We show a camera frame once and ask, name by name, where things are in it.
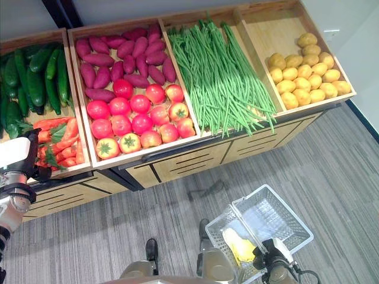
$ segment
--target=potato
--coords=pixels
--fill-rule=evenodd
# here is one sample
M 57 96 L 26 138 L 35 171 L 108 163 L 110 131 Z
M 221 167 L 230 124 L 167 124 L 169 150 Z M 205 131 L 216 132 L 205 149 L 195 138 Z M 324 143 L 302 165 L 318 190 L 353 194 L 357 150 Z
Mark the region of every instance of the potato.
M 270 67 L 269 72 L 275 84 L 283 81 L 282 70 L 279 67 L 277 66 Z
M 293 91 L 293 94 L 296 96 L 298 105 L 301 107 L 303 105 L 310 104 L 310 93 L 304 89 L 296 89 Z
M 302 52 L 303 52 L 303 55 L 309 55 L 309 54 L 319 55 L 321 52 L 321 48 L 315 44 L 310 44 L 309 46 L 305 46 Z
M 283 70 L 285 68 L 285 60 L 283 55 L 280 53 L 274 53 L 270 58 L 268 59 L 268 66 L 269 67 L 279 67 L 280 70 Z
M 308 81 L 310 83 L 310 89 L 311 90 L 316 90 L 319 88 L 319 86 L 322 83 L 322 79 L 320 75 L 313 74 L 308 78 Z
M 312 67 L 313 74 L 323 76 L 327 71 L 327 66 L 325 63 L 318 63 Z
M 288 55 L 285 58 L 285 66 L 287 68 L 298 67 L 303 62 L 303 57 L 296 54 Z
M 332 83 L 322 83 L 319 89 L 324 91 L 326 99 L 335 98 L 338 94 L 336 87 Z
M 323 90 L 312 90 L 310 91 L 310 103 L 320 102 L 325 99 L 325 93 Z
M 280 94 L 285 92 L 292 92 L 296 88 L 296 84 L 290 80 L 283 80 L 277 84 L 277 89 Z
M 308 79 L 310 75 L 312 75 L 312 68 L 308 64 L 301 65 L 297 69 L 297 77 Z
M 333 68 L 334 59 L 328 52 L 321 52 L 319 55 L 319 62 L 325 63 L 328 69 Z
M 300 47 L 309 46 L 310 44 L 317 44 L 317 37 L 312 33 L 302 34 L 297 40 L 297 45 Z
M 315 54 L 308 54 L 303 57 L 303 62 L 301 63 L 302 65 L 309 65 L 313 66 L 319 62 L 319 57 Z
M 297 98 L 293 93 L 284 92 L 280 97 L 282 98 L 286 109 L 293 109 L 298 107 Z
M 285 68 L 283 70 L 283 79 L 284 80 L 294 80 L 297 77 L 297 69 L 295 67 Z
M 338 95 L 346 95 L 351 92 L 350 84 L 346 81 L 334 81 L 332 85 L 336 87 Z
M 294 80 L 294 83 L 296 85 L 296 89 L 304 89 L 307 92 L 310 92 L 310 82 L 307 79 L 299 77 Z
M 336 69 L 329 69 L 328 71 L 326 71 L 324 76 L 322 76 L 322 82 L 332 83 L 334 81 L 337 81 L 340 78 L 340 76 L 341 76 L 340 71 Z

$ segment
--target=sweet potato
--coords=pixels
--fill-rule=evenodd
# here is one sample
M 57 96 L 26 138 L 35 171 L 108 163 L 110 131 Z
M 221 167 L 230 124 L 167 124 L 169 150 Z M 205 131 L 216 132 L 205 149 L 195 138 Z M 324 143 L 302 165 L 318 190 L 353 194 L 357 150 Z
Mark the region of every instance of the sweet potato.
M 81 64 L 81 75 L 87 88 L 92 88 L 96 78 L 96 72 L 92 65 L 87 62 L 83 62 Z
M 123 68 L 125 73 L 133 74 L 136 69 L 136 62 L 134 62 L 134 58 L 131 55 L 127 55 L 124 57 Z
M 138 55 L 144 53 L 148 44 L 149 43 L 147 42 L 146 37 L 139 37 L 136 40 L 136 44 L 134 45 L 134 49 L 131 55 L 133 55 L 134 58 L 137 58 Z
M 161 71 L 158 70 L 154 65 L 149 66 L 149 75 L 157 83 L 163 86 L 166 82 L 166 79 Z
M 113 64 L 111 70 L 111 81 L 114 82 L 117 79 L 121 79 L 124 75 L 123 62 L 118 61 Z
M 146 56 L 146 63 L 149 65 L 159 66 L 163 64 L 166 58 L 167 54 L 164 51 L 156 51 Z
M 144 52 L 144 55 L 148 56 L 156 51 L 161 51 L 165 49 L 166 44 L 162 40 L 156 40 L 152 43 L 149 43 L 149 46 Z
M 114 59 L 109 55 L 102 53 L 93 53 L 84 55 L 83 60 L 96 66 L 111 67 L 114 63 Z
M 102 89 L 108 86 L 111 81 L 111 72 L 108 67 L 101 66 L 97 71 L 96 79 L 94 82 L 94 89 Z
M 142 75 L 137 75 L 137 74 L 130 74 L 130 75 L 124 75 L 124 79 L 131 83 L 133 87 L 138 87 L 138 88 L 147 88 L 150 83 L 149 81 L 144 78 Z
M 89 46 L 88 40 L 86 38 L 80 38 L 77 40 L 75 49 L 81 59 L 83 59 L 84 55 L 91 53 L 91 47 Z
M 168 82 L 174 83 L 176 81 L 176 72 L 170 57 L 165 59 L 162 66 L 162 72 Z
M 134 49 L 134 41 L 128 40 L 121 44 L 117 49 L 117 57 L 123 59 L 125 56 L 131 54 Z
M 92 49 L 95 50 L 97 53 L 109 54 L 109 48 L 107 44 L 103 42 L 100 38 L 90 37 L 89 44 L 91 45 Z
M 146 64 L 146 56 L 144 54 L 140 54 L 137 56 L 136 66 L 141 76 L 143 76 L 144 78 L 147 78 L 149 76 L 149 68 Z

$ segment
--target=carrot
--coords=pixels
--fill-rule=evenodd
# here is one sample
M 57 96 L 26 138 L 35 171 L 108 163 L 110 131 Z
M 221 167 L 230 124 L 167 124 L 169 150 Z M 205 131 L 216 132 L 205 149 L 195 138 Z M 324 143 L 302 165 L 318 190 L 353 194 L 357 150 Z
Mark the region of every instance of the carrot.
M 81 140 L 78 139 L 78 143 L 76 144 L 76 164 L 84 163 L 84 155 Z
M 63 135 L 62 137 L 62 140 L 68 140 L 76 135 L 78 135 L 78 123 L 76 122 L 76 118 L 71 118 L 68 122 L 67 122 L 67 126 L 66 126 L 66 132 L 65 134 Z

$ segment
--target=tomato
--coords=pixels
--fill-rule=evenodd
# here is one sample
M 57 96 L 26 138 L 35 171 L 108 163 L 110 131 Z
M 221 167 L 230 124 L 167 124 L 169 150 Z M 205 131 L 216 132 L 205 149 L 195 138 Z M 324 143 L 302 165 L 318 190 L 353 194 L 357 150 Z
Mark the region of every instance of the tomato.
M 184 99 L 183 90 L 179 85 L 169 85 L 165 91 L 166 95 L 172 102 L 182 102 Z
M 155 125 L 163 125 L 170 122 L 166 108 L 161 105 L 150 111 L 150 117 Z
M 111 121 L 114 135 L 122 136 L 131 133 L 131 123 L 125 115 L 114 115 Z
M 151 107 L 151 102 L 144 95 L 135 95 L 130 100 L 130 106 L 136 113 L 147 114 Z
M 117 142 L 112 138 L 103 138 L 97 142 L 96 154 L 100 159 L 106 160 L 117 157 L 120 154 Z
M 99 118 L 107 119 L 111 113 L 109 107 L 104 101 L 91 101 L 87 105 L 87 113 L 93 120 Z
M 124 79 L 117 79 L 113 83 L 113 92 L 115 96 L 130 99 L 133 96 L 133 85 Z
M 140 137 L 134 133 L 128 133 L 120 139 L 121 151 L 125 154 L 139 151 L 141 149 Z
M 188 108 L 182 102 L 176 102 L 170 106 L 168 115 L 170 116 L 171 120 L 179 121 L 182 118 L 186 118 L 188 116 Z
M 163 143 L 170 143 L 179 138 L 179 132 L 176 127 L 170 123 L 159 127 L 159 132 L 162 135 Z
M 141 135 L 141 145 L 143 148 L 155 147 L 162 144 L 162 137 L 153 130 L 145 131 Z
M 161 104 L 166 99 L 165 90 L 158 84 L 151 84 L 146 88 L 145 95 L 153 104 Z
M 131 112 L 130 104 L 126 98 L 114 98 L 109 103 L 109 109 L 112 115 L 124 114 L 128 115 Z
M 111 122 L 102 118 L 93 121 L 91 124 L 91 131 L 97 139 L 113 137 Z
M 180 137 L 187 138 L 195 135 L 196 132 L 194 130 L 193 124 L 194 123 L 190 118 L 183 118 L 182 120 L 179 120 L 177 127 Z

